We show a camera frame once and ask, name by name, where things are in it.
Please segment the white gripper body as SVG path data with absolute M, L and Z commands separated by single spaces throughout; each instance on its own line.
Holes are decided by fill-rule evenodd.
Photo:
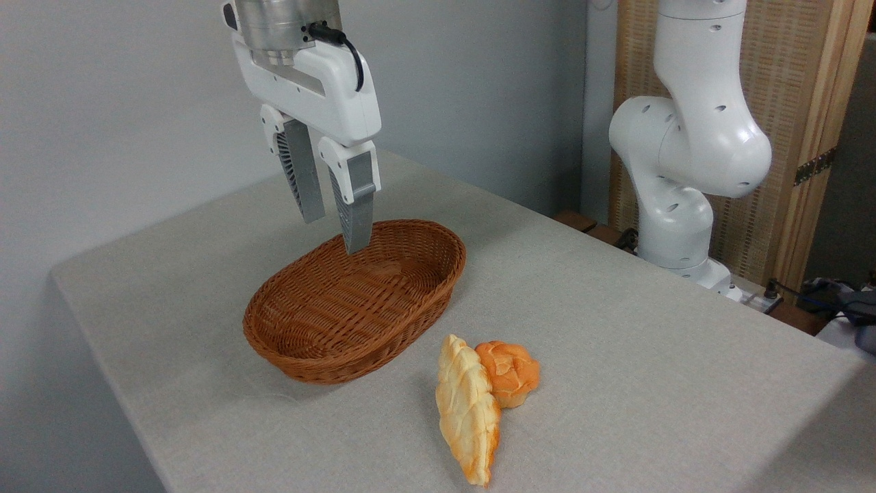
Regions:
M 345 147 L 381 131 L 363 56 L 350 49 L 335 2 L 227 2 L 225 24 L 254 97 Z

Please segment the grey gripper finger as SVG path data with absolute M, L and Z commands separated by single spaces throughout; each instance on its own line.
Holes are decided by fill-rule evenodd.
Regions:
M 263 104 L 260 118 L 271 154 L 279 157 L 295 203 L 306 223 L 325 215 L 309 128 L 291 116 Z
M 331 138 L 323 137 L 318 150 L 331 172 L 346 252 L 354 255 L 370 243 L 373 199 L 381 190 L 375 146 L 369 140 L 353 147 L 344 147 Z

